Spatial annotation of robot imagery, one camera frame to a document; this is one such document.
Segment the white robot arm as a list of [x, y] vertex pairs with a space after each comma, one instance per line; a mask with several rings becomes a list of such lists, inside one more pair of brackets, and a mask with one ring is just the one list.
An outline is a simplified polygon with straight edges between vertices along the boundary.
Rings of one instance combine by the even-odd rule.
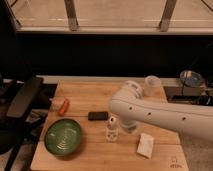
[[147, 101], [142, 87], [126, 81], [111, 97], [109, 110], [133, 121], [142, 121], [213, 142], [213, 107]]

